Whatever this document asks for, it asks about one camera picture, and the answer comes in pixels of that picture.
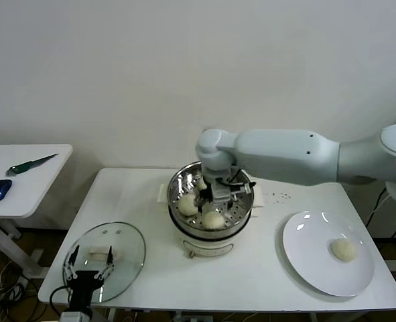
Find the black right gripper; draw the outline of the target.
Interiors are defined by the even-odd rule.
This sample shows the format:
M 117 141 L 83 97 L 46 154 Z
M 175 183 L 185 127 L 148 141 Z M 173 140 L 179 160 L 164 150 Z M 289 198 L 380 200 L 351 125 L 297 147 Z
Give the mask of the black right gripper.
M 238 187 L 224 182 L 207 183 L 207 188 L 202 191 L 199 198 L 199 211 L 211 211 L 212 202 L 225 202 L 226 209 L 230 211 L 235 208 L 232 196 L 238 192 Z

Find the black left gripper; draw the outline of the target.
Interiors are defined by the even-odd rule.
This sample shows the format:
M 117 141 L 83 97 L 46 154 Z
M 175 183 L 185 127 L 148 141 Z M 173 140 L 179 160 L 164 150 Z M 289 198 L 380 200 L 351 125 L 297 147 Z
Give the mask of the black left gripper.
M 100 270 L 79 270 L 75 272 L 74 264 L 79 251 L 79 245 L 70 253 L 64 263 L 64 273 L 67 286 L 72 291 L 67 311 L 90 311 L 93 292 L 101 288 L 104 280 L 114 270 L 112 247 L 109 248 L 105 267 Z

